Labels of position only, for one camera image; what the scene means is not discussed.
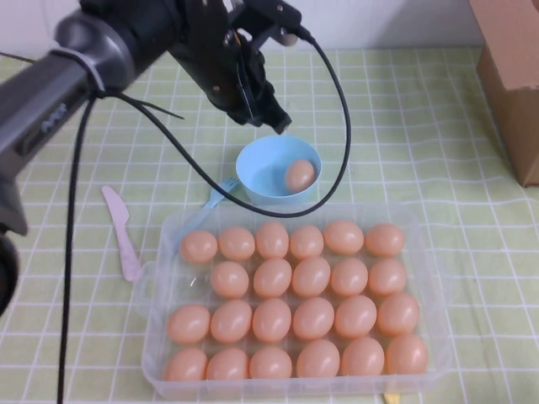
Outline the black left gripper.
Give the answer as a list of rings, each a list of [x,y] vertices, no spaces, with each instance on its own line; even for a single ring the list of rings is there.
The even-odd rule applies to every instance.
[[[248,56],[248,83],[240,81],[240,46],[228,36],[232,27],[222,1],[175,1],[179,32],[168,48],[217,109],[239,125],[266,125],[281,135],[291,117],[281,108],[266,77],[264,55]]]

